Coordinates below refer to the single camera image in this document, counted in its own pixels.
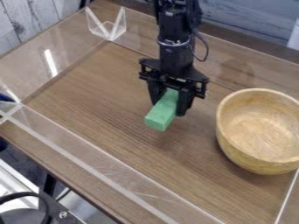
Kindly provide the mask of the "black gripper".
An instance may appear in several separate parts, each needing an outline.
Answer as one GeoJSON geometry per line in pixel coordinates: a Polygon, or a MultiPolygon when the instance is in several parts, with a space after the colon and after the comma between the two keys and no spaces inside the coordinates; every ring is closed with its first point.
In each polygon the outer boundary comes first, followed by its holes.
{"type": "Polygon", "coordinates": [[[185,116],[195,97],[205,98],[210,78],[195,68],[195,40],[183,45],[161,45],[158,59],[141,59],[139,78],[147,82],[153,104],[166,89],[179,91],[177,115],[185,116]]]}

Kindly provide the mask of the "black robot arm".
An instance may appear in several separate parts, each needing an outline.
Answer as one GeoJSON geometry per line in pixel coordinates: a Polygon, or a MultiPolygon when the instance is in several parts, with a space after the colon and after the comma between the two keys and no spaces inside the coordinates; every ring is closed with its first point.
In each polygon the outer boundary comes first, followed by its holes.
{"type": "Polygon", "coordinates": [[[209,43],[198,31],[203,15],[199,0],[154,0],[154,14],[159,58],[139,60],[139,78],[147,82],[153,104],[167,88],[178,92],[175,115],[185,116],[194,98],[206,98],[210,83],[194,66],[194,60],[205,62],[210,56],[209,43]]]}

